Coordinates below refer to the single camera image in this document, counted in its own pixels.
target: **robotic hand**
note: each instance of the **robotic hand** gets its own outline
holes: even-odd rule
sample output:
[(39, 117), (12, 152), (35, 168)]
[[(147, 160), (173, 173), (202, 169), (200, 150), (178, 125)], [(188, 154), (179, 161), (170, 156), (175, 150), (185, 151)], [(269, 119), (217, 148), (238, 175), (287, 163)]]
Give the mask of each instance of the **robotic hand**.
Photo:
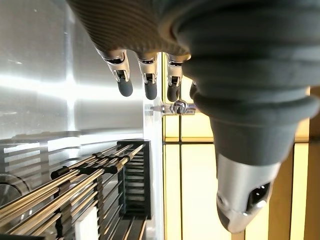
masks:
[(267, 203), (299, 121), (314, 116), (320, 85), (320, 5), (305, 0), (67, 0), (120, 92), (133, 89), (136, 52), (145, 93), (156, 97), (157, 53), (168, 57), (168, 99), (183, 73), (214, 135), (223, 226), (243, 231)]

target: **metal rod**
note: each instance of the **metal rod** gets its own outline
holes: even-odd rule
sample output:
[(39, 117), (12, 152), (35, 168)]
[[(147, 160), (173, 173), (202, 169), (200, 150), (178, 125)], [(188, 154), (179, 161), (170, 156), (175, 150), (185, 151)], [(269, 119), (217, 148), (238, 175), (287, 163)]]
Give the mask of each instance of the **metal rod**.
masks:
[(106, 219), (106, 217), (108, 216), (112, 206), (116, 203), (116, 201), (119, 200), (119, 198), (122, 196), (123, 192), (120, 192), (119, 195), (112, 201), (112, 203), (110, 204), (110, 206), (108, 207), (108, 209), (105, 211), (104, 215), (103, 215), (103, 219)]
[(72, 178), (72, 179), (70, 180), (70, 182), (74, 183), (74, 182), (78, 181), (79, 179), (81, 179), (83, 176), (84, 176), (83, 174), (80, 174), (80, 175), (78, 175), (78, 176), (75, 176), (74, 178)]
[(103, 167), (109, 167), (111, 164), (114, 164), (116, 161), (118, 161), (118, 159), (119, 159), (119, 157), (115, 157), (115, 158), (113, 158), (112, 160), (110, 160), (110, 161), (108, 161), (107, 163), (105, 163), (104, 165), (103, 165)]
[(87, 205), (91, 199), (93, 199), (97, 195), (97, 192), (94, 191), (89, 196), (87, 196), (80, 204), (77, 206), (72, 212), (71, 216), (74, 217), (85, 205)]
[[(125, 147), (123, 147), (123, 148), (121, 148), (121, 149), (119, 149), (118, 151), (116, 151), (116, 152), (114, 152), (113, 154), (112, 154), (112, 156), (119, 156), (121, 153), (123, 153), (125, 150), (127, 150), (127, 149), (129, 149), (129, 148), (131, 148), (133, 146), (133, 144), (130, 144), (130, 145), (128, 145), (128, 146), (125, 146)], [(106, 157), (106, 158), (104, 158), (104, 159), (98, 159), (98, 161), (93, 161), (93, 162), (90, 162), (90, 165), (92, 166), (92, 165), (97, 165), (97, 166), (101, 166), (101, 165), (103, 165), (103, 164), (105, 164), (106, 162), (108, 162), (110, 159), (112, 159), (112, 157)]]
[(115, 176), (117, 176), (117, 174), (113, 174), (110, 177), (108, 177), (103, 183), (102, 185), (105, 186), (107, 185)]
[(110, 232), (110, 236), (107, 238), (107, 240), (112, 240), (113, 238), (114, 238), (114, 236), (115, 236), (115, 233), (116, 233), (116, 231), (117, 231), (117, 228), (119, 227), (119, 224), (120, 224), (120, 220), (122, 220), (122, 216), (121, 217), (119, 217), (118, 219), (117, 219), (117, 221), (115, 222), (115, 224), (114, 224), (114, 226), (113, 226), (113, 228), (112, 228), (112, 230), (111, 230), (111, 232)]
[(15, 209), (14, 211), (11, 212), (10, 215), (5, 216), (4, 218), (1, 219), (1, 225), (4, 226), (16, 217), (22, 215), (29, 209), (33, 208), (37, 204), (41, 203), (42, 201), (46, 200), (47, 198), (51, 197), (53, 194), (57, 193), (59, 191), (59, 188), (54, 188), (51, 191), (41, 195), (38, 198), (35, 198), (34, 201), (27, 203), (26, 205), (23, 205), (22, 207)]
[(120, 147), (120, 146), (121, 146), (121, 144), (118, 144), (118, 145), (113, 146), (113, 147), (111, 147), (109, 149), (103, 150), (101, 153), (105, 154), (105, 153), (110, 152), (111, 150), (114, 150), (114, 149), (116, 149), (117, 147)]
[(123, 181), (120, 180), (109, 192), (108, 194), (103, 198), (102, 202), (105, 203), (108, 198), (110, 198), (110, 196), (112, 195), (112, 193), (119, 187), (119, 185), (122, 183)]
[(82, 213), (81, 213), (75, 220), (72, 221), (72, 224), (74, 224), (74, 223), (81, 217), (81, 215), (82, 215), (87, 209), (89, 209), (89, 208), (97, 205), (97, 203), (98, 203), (98, 200), (95, 200), (95, 201), (92, 202), (89, 206), (87, 206), (87, 207), (82, 211)]
[(128, 163), (145, 145), (142, 144), (138, 146), (135, 150), (133, 150), (131, 153), (129, 153), (129, 157), (125, 156), (123, 157), (116, 165), (116, 170), (119, 172), (123, 166)]
[(57, 221), (58, 218), (60, 218), (60, 217), (61, 217), (61, 213), (53, 215), (51, 218), (49, 218), (47, 221), (45, 221), (43, 224), (41, 224), (39, 227), (37, 227), (30, 235), (31, 236), (39, 236), (48, 227), (50, 227), (55, 221)]
[(125, 231), (125, 234), (123, 235), (122, 237), (122, 240), (127, 240), (128, 237), (129, 237), (129, 234), (130, 234), (130, 231), (131, 231), (131, 228), (132, 228), (132, 225), (134, 224), (134, 220), (135, 220), (135, 217), (133, 217), (129, 223), (129, 226), (128, 228), (126, 229)]
[(143, 223), (142, 223), (138, 240), (142, 240), (142, 237), (144, 236), (145, 228), (146, 228), (146, 223), (147, 223), (147, 216), (145, 217), (145, 219), (144, 219), (144, 221), (143, 221)]
[(112, 222), (114, 221), (115, 217), (117, 216), (117, 214), (120, 212), (121, 208), (122, 208), (123, 204), (121, 204), (120, 206), (117, 207), (117, 209), (115, 210), (115, 212), (113, 213), (112, 217), (110, 218), (110, 220), (108, 221), (107, 225), (104, 228), (104, 232), (103, 234), (107, 234), (107, 232), (109, 231), (109, 228), (112, 225)]
[(135, 150), (133, 150), (131, 153), (129, 153), (130, 160), (141, 150), (143, 149), (145, 144), (141, 144), (138, 146)]
[[(121, 146), (120, 144), (115, 145), (115, 146), (110, 147), (110, 148), (108, 148), (108, 149), (106, 149), (106, 150), (103, 150), (101, 153), (102, 153), (102, 154), (105, 154), (105, 153), (110, 152), (110, 151), (112, 151), (112, 150), (114, 150), (114, 149), (116, 149), (117, 147), (120, 147), (120, 146)], [(84, 164), (84, 163), (86, 163), (86, 162), (88, 162), (88, 161), (91, 161), (91, 160), (93, 160), (93, 159), (95, 159), (95, 158), (96, 158), (96, 156), (89, 156), (89, 157), (87, 157), (87, 158), (85, 158), (85, 159), (83, 159), (83, 160), (81, 160), (81, 161), (78, 161), (77, 163), (69, 166), (68, 168), (69, 168), (70, 170), (71, 170), (71, 169), (74, 169), (74, 168), (79, 167), (80, 165), (82, 165), (82, 164)]]
[(120, 154), (122, 154), (125, 150), (129, 149), (133, 147), (133, 144), (129, 144), (128, 146), (125, 146), (123, 148), (121, 148), (120, 150), (116, 151), (113, 155), (115, 156), (119, 156)]
[(33, 228), (36, 224), (44, 220), (47, 216), (52, 214), (54, 211), (56, 211), (59, 207), (61, 207), (63, 204), (65, 204), (70, 198), (75, 195), (80, 189), (84, 188), (86, 185), (88, 185), (90, 182), (92, 182), (94, 179), (99, 177), (104, 173), (103, 169), (99, 169), (95, 171), (93, 174), (89, 175), (79, 183), (77, 183), (73, 188), (69, 189), (68, 191), (64, 192), (60, 196), (58, 196), (55, 200), (48, 203), (41, 209), (39, 209), (35, 214), (27, 218), (25, 221), (19, 223), (12, 229), (8, 231), (9, 234), (12, 235), (23, 235), (27, 233), (31, 228)]
[[(11, 215), (13, 212), (22, 208), (25, 205), (27, 205), (31, 202), (34, 202), (36, 199), (38, 199), (42, 195), (48, 193), (52, 189), (55, 189), (56, 187), (60, 186), (64, 182), (70, 180), (78, 173), (79, 173), (79, 170), (74, 169), (74, 170), (68, 172), (67, 174), (64, 174), (64, 175), (58, 177), (57, 179), (49, 181), (45, 185), (36, 188), (35, 190), (27, 193), (26, 195), (21, 196), (21, 197), (17, 198), (16, 200), (13, 200), (13, 201), (5, 204), (4, 206), (2, 206), (0, 208), (0, 219), (3, 219), (6, 216)], [(0, 221), (0, 227), (2, 227), (4, 224), (5, 223)]]
[(87, 193), (89, 193), (95, 186), (97, 186), (97, 183), (91, 184), (89, 187), (87, 187), (84, 191), (82, 191), (78, 196), (76, 196), (74, 199), (70, 201), (71, 206), (75, 205), (77, 202), (79, 202)]

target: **wire rack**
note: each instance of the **wire rack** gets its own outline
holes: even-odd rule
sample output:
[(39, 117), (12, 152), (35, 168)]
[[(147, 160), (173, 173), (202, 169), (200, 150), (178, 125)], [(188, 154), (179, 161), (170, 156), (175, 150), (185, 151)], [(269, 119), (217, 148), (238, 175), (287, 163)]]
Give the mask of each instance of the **wire rack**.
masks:
[(149, 141), (118, 141), (53, 171), (50, 182), (0, 207), (1, 239), (75, 239), (75, 224), (92, 207), (99, 240), (145, 239), (152, 217), (150, 157)]

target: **metal wall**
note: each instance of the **metal wall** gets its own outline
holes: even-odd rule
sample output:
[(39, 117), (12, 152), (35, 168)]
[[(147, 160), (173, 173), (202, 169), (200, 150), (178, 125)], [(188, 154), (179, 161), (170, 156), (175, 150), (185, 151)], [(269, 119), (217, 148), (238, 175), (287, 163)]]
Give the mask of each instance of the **metal wall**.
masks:
[(134, 90), (126, 98), (64, 0), (0, 1), (3, 202), (19, 195), (6, 181), (27, 191), (78, 157), (143, 137), (143, 84), (128, 57)]

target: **black fingertip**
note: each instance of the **black fingertip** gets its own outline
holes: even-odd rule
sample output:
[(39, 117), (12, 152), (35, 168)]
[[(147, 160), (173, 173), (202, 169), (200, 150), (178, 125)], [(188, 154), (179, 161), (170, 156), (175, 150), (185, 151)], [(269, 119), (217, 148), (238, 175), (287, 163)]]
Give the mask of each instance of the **black fingertip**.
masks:
[(175, 102), (178, 100), (178, 97), (179, 97), (179, 87), (176, 86), (175, 84), (172, 84), (172, 86), (168, 86), (168, 91), (167, 91), (167, 97), (168, 97), (168, 100), (170, 102)]
[(125, 81), (124, 79), (121, 79), (120, 82), (118, 82), (118, 88), (122, 96), (125, 97), (131, 96), (134, 91), (131, 80)]
[(154, 100), (157, 97), (157, 83), (147, 81), (147, 83), (144, 84), (144, 91), (147, 99)]

